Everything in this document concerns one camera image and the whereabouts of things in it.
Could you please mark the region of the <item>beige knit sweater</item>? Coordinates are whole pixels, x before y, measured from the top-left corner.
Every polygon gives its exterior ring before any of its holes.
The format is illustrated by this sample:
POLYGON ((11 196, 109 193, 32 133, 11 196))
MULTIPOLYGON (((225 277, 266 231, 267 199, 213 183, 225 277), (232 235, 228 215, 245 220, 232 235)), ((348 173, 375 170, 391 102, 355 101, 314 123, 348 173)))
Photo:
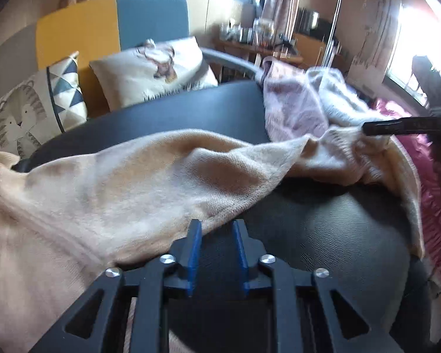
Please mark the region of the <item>beige knit sweater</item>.
POLYGON ((401 196, 411 250, 425 253, 417 170, 395 137, 358 128, 252 145, 210 131, 167 131, 28 173, 0 151, 0 347, 26 352, 115 263, 165 253, 198 219, 210 232, 287 176, 401 196))

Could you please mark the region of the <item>white knit garment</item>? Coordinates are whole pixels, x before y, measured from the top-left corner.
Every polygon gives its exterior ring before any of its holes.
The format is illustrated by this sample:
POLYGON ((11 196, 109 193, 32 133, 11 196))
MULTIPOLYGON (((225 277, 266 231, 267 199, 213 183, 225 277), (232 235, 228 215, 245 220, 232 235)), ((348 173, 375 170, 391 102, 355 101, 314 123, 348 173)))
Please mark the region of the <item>white knit garment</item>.
POLYGON ((330 123, 344 128, 360 127, 366 122, 385 119, 348 88, 339 70, 313 67, 306 71, 305 76, 310 87, 318 94, 330 123))

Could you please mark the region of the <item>tiger print cushion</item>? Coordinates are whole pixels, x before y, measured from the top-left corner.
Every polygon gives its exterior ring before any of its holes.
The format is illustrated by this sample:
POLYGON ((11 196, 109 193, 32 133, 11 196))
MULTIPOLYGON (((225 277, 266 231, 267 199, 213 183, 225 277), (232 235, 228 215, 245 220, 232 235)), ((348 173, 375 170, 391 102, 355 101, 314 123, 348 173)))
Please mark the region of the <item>tiger print cushion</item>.
POLYGON ((20 82, 0 98, 0 151, 25 159, 87 120, 76 51, 20 82))

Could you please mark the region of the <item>grey yellow blue sofa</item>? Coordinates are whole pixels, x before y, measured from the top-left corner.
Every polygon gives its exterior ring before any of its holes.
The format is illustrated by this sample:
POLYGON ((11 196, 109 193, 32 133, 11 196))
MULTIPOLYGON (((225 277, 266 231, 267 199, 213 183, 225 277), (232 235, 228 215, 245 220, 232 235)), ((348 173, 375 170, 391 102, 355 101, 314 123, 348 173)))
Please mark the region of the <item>grey yellow blue sofa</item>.
POLYGON ((74 52, 88 115, 109 108, 89 64, 133 48, 147 38, 170 41, 194 36, 212 47, 218 27, 231 19, 249 27, 255 7, 241 0, 90 0, 57 10, 0 45, 0 98, 32 74, 74 52))

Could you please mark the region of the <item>white floor lamp pole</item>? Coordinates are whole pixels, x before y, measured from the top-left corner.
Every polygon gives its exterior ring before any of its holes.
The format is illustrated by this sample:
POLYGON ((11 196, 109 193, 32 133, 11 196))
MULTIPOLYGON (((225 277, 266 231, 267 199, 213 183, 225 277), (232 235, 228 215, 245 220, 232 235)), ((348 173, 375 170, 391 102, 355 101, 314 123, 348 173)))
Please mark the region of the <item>white floor lamp pole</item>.
POLYGON ((338 24, 338 16, 339 16, 339 13, 341 10, 342 1, 343 0, 337 0, 336 5, 335 5, 335 13, 334 13, 334 16, 333 16, 333 19, 331 22, 327 46, 326 46, 325 52, 323 54, 322 67, 331 67, 331 64, 333 62, 334 43, 335 43, 334 36, 335 36, 335 32, 336 32, 336 27, 338 24))

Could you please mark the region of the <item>wooden side desk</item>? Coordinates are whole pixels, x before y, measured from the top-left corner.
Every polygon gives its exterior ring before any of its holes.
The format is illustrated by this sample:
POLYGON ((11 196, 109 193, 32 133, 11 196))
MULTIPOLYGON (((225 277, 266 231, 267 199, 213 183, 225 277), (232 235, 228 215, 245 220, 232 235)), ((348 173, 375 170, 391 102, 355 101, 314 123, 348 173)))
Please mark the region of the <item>wooden side desk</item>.
POLYGON ((242 54, 246 54, 250 62, 254 62, 257 56, 259 56, 261 60, 263 60, 267 56, 272 56, 280 61, 286 62, 296 67, 299 67, 303 63, 302 56, 281 54, 279 51, 270 50, 260 46, 252 46, 235 41, 222 41, 220 39, 214 39, 213 43, 215 49, 219 49, 219 51, 227 52, 228 50, 236 50, 242 52, 242 54))

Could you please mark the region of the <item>deer print cushion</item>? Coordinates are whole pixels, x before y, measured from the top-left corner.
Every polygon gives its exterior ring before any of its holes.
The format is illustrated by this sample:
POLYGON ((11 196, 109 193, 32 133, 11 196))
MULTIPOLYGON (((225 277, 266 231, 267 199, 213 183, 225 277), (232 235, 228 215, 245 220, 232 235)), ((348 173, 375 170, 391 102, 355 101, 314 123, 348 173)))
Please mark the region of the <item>deer print cushion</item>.
POLYGON ((195 37, 144 44, 90 63, 111 111, 218 85, 195 37))

